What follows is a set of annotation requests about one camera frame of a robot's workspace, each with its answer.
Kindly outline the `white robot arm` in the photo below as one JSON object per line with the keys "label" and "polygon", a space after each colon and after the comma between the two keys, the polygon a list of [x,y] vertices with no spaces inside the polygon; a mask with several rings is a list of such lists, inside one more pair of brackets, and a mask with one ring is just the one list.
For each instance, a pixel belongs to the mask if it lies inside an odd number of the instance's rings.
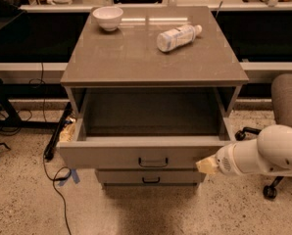
{"label": "white robot arm", "polygon": [[225,145],[196,166],[205,174],[292,177],[292,127],[268,126],[255,139]]}

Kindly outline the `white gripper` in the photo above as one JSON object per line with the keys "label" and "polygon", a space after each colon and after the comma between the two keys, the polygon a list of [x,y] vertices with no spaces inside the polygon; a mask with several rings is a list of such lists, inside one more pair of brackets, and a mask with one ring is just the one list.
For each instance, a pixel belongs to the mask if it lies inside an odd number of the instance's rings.
{"label": "white gripper", "polygon": [[228,176],[245,173],[246,157],[238,144],[223,146],[216,156],[209,156],[196,163],[198,171],[205,174],[217,174],[219,171]]}

